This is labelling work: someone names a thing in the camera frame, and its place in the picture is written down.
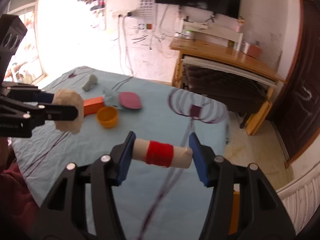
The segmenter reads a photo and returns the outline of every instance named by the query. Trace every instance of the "tile floor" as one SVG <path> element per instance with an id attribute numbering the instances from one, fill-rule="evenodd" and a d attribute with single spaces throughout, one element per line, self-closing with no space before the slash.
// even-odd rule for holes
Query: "tile floor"
<path id="1" fill-rule="evenodd" d="M 263 122 L 254 136 L 240 129 L 241 122 L 236 113 L 229 112 L 231 140 L 225 157 L 233 164 L 247 166 L 255 162 L 266 174 L 274 189 L 279 189 L 293 180 L 293 171 L 285 169 L 285 157 L 276 133 L 269 121 Z"/>

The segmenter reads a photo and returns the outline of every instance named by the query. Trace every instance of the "wooden door frame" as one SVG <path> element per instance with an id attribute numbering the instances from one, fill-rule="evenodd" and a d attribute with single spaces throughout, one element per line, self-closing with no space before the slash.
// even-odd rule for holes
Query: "wooden door frame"
<path id="1" fill-rule="evenodd" d="M 295 66 L 296 66 L 297 60 L 298 60 L 298 56 L 300 53 L 302 34 L 303 34 L 303 26 L 304 26 L 304 8 L 303 8 L 303 0 L 300 0 L 300 28 L 299 28 L 299 36 L 298 36 L 296 51 L 295 51 L 293 61 L 292 61 L 292 64 L 291 64 L 289 72 L 288 72 L 288 76 L 286 78 L 287 82 L 283 85 L 278 97 L 276 98 L 275 103 L 273 104 L 273 109 L 271 110 L 272 111 L 271 115 L 273 115 L 276 112 L 276 110 L 278 109 L 280 104 L 283 102 L 283 100 L 288 92 L 287 88 L 288 88 L 289 82 L 292 78 L 293 70 L 295 69 Z M 309 148 L 309 146 L 315 141 L 315 139 L 318 137 L 319 134 L 320 134 L 320 127 L 309 138 L 307 143 L 290 160 L 288 160 L 286 163 L 284 163 L 284 166 L 286 168 L 288 168 L 292 162 L 297 160 Z"/>

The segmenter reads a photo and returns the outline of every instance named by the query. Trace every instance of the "cylinder with red band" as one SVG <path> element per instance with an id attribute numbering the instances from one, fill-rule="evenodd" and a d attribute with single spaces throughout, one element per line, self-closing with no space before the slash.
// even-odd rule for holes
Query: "cylinder with red band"
<path id="1" fill-rule="evenodd" d="M 191 165 L 192 149 L 137 138 L 132 158 L 147 164 L 187 169 Z"/>

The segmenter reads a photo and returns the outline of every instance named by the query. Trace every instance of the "red tape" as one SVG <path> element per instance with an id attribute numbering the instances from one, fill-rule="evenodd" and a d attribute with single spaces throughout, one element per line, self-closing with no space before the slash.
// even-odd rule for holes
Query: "red tape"
<path id="1" fill-rule="evenodd" d="M 173 145 L 150 141 L 146 163 L 170 167 L 173 159 Z"/>

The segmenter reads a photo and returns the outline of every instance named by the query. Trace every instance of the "eye chart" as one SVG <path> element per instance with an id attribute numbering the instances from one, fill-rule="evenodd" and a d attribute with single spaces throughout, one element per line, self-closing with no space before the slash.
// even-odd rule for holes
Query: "eye chart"
<path id="1" fill-rule="evenodd" d="M 152 30 L 155 19 L 155 0 L 139 0 L 139 30 Z"/>

